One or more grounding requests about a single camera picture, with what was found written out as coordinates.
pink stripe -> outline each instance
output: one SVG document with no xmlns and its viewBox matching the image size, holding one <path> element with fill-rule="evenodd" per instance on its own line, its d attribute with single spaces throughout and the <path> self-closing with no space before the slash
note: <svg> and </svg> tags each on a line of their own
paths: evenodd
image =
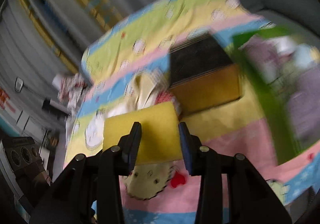
<svg viewBox="0 0 320 224">
<path fill-rule="evenodd" d="M 223 21 L 213 22 L 209 25 L 203 25 L 203 27 L 209 28 L 209 30 L 212 30 L 212 33 L 213 33 L 213 32 L 221 31 L 223 29 L 234 27 L 234 26 L 237 26 L 240 24 L 246 24 L 251 21 L 258 20 L 260 18 L 263 18 L 263 16 L 258 16 L 258 15 L 246 13 L 246 14 L 241 14 L 238 16 L 228 18 Z M 182 33 L 181 35 L 179 35 L 176 39 L 176 44 L 181 43 L 184 40 L 186 40 L 187 36 L 188 36 L 187 33 Z M 126 74 L 128 74 L 130 72 L 134 72 L 134 71 L 138 70 L 139 68 L 142 68 L 145 65 L 152 63 L 154 60 L 165 56 L 168 53 L 168 51 L 169 51 L 169 49 L 156 48 L 153 52 L 151 52 L 149 54 L 145 54 L 144 56 L 141 57 L 141 59 L 130 64 L 124 70 L 116 72 L 112 76 L 110 76 L 108 79 L 101 81 L 101 83 L 104 83 L 104 88 L 101 90 L 100 93 L 111 88 L 119 79 L 126 76 Z M 94 95 L 94 87 L 91 88 L 91 90 L 87 94 L 85 100 L 87 101 L 87 100 L 92 99 L 93 95 Z"/>
<path fill-rule="evenodd" d="M 248 124 L 246 127 L 213 139 L 206 145 L 220 154 L 233 156 L 236 153 L 244 154 L 258 169 L 265 179 L 277 179 L 287 182 L 298 174 L 308 163 L 310 153 L 320 151 L 320 141 L 308 151 L 282 165 L 276 166 L 276 156 L 273 143 L 265 119 Z M 191 177 L 184 167 L 183 161 L 175 161 L 180 173 L 187 176 L 187 183 L 173 189 L 168 185 L 155 198 L 147 201 L 138 201 L 130 198 L 123 184 L 120 185 L 124 207 L 132 210 L 141 210 L 158 213 L 195 212 L 199 199 L 200 177 Z M 227 180 L 223 176 L 223 206 L 228 207 Z"/>
</svg>

black and brown box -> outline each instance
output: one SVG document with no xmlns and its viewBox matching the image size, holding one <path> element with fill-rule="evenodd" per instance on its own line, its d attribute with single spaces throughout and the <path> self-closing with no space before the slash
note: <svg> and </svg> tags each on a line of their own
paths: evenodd
<svg viewBox="0 0 320 224">
<path fill-rule="evenodd" d="M 169 89 L 185 115 L 237 100 L 242 95 L 238 66 L 210 34 L 170 49 Z"/>
</svg>

metal screw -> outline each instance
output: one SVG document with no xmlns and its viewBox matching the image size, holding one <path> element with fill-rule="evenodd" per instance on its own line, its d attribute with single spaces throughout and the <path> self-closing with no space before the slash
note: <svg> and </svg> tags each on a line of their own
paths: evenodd
<svg viewBox="0 0 320 224">
<path fill-rule="evenodd" d="M 244 157 L 243 154 L 236 154 L 236 158 L 237 158 L 238 160 L 240 160 L 240 161 L 242 161 L 242 160 L 245 159 L 245 157 Z"/>
<path fill-rule="evenodd" d="M 209 151 L 209 147 L 207 147 L 207 146 L 201 146 L 201 147 L 199 147 L 199 150 L 200 150 L 201 152 L 208 152 L 208 151 Z"/>
<path fill-rule="evenodd" d="M 118 152 L 118 151 L 120 151 L 120 147 L 119 146 L 113 146 L 113 147 L 111 147 L 111 151 L 112 152 Z"/>
<path fill-rule="evenodd" d="M 81 161 L 81 160 L 83 160 L 84 159 L 84 154 L 77 154 L 76 155 L 76 160 L 77 161 Z"/>
</svg>

sponge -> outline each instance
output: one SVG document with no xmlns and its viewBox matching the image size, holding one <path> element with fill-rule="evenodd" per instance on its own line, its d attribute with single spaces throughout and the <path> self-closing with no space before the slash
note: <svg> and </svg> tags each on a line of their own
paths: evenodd
<svg viewBox="0 0 320 224">
<path fill-rule="evenodd" d="M 142 127 L 136 165 L 182 159 L 179 121 L 172 102 L 106 119 L 102 150 L 117 145 L 122 136 L 130 133 L 134 122 L 140 122 Z"/>
</svg>

yellow block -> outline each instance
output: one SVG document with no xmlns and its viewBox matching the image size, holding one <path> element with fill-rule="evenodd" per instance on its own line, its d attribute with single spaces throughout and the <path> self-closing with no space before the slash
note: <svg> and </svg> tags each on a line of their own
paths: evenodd
<svg viewBox="0 0 320 224">
<path fill-rule="evenodd" d="M 171 102 L 106 119 L 103 151 L 128 135 L 134 122 L 140 122 L 142 137 L 136 165 L 182 159 L 178 117 Z"/>
</svg>

